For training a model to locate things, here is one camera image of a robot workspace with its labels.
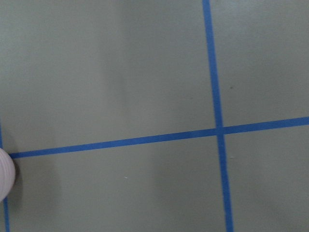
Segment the pink bowl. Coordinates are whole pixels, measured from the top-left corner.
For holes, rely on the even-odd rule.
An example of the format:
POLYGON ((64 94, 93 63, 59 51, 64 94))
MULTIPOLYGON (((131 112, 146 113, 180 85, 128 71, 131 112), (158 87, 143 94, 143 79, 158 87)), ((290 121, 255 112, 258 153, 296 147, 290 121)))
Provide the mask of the pink bowl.
POLYGON ((0 201, 10 193, 15 182, 15 165, 12 158, 0 149, 0 201))

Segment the brown paper table cover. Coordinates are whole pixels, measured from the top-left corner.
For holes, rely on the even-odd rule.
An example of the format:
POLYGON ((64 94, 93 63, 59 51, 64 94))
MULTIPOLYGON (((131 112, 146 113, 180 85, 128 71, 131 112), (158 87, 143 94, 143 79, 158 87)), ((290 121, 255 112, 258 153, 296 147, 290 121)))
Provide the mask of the brown paper table cover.
POLYGON ((306 0, 3 0, 3 232, 306 232, 306 0))

